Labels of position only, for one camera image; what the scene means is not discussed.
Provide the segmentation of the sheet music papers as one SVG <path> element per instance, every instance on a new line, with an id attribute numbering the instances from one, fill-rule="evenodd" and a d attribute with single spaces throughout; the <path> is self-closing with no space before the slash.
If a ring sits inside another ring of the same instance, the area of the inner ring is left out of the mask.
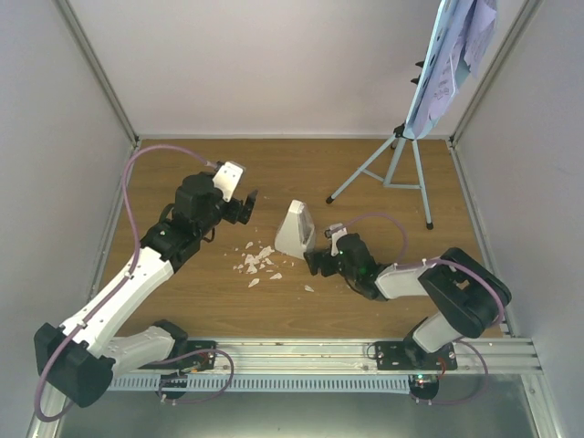
<path id="1" fill-rule="evenodd" d="M 427 118 L 436 125 L 461 86 L 478 69 L 496 31 L 497 1 L 459 1 L 446 28 L 427 98 Z"/>

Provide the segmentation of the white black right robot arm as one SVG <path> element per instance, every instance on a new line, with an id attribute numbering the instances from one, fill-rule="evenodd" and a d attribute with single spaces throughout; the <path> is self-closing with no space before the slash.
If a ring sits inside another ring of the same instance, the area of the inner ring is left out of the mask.
<path id="1" fill-rule="evenodd" d="M 403 340 L 405 361 L 416 370 L 427 368 L 452 342 L 477 339 L 500 324 L 512 300 L 501 280 L 458 247 L 417 264 L 384 265 L 374 260 L 358 234 L 330 240 L 327 249 L 304 254 L 313 276 L 339 275 L 351 290 L 372 301 L 423 296 L 436 306 L 437 313 Z"/>

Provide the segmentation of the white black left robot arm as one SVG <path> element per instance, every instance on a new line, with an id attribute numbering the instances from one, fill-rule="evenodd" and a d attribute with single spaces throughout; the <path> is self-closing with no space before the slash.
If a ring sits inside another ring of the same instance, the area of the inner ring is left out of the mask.
<path id="1" fill-rule="evenodd" d="M 80 311 L 59 326 L 35 334 L 39 382 L 35 400 L 51 385 L 79 407 L 96 402 L 114 378 L 144 366 L 181 367 L 187 334 L 167 320 L 123 339 L 119 328 L 160 285 L 214 240 L 222 221 L 247 224 L 257 193 L 234 197 L 245 168 L 225 162 L 214 172 L 183 179 L 175 201 L 139 240 L 127 265 Z"/>

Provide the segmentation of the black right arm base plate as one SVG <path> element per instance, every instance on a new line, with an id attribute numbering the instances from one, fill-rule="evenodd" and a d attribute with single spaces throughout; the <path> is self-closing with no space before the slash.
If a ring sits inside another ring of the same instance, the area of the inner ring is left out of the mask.
<path id="1" fill-rule="evenodd" d="M 404 340 L 385 340 L 372 343 L 372 357 L 378 370 L 456 370 L 454 344 L 448 343 L 428 353 L 414 343 Z"/>

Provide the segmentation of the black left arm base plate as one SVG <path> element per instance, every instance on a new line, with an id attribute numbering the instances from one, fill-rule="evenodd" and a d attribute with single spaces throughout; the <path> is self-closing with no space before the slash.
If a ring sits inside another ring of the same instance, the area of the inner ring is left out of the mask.
<path id="1" fill-rule="evenodd" d="M 216 347 L 217 342 L 213 340 L 178 341 L 166 358 L 147 364 L 143 368 L 180 372 L 212 370 Z"/>

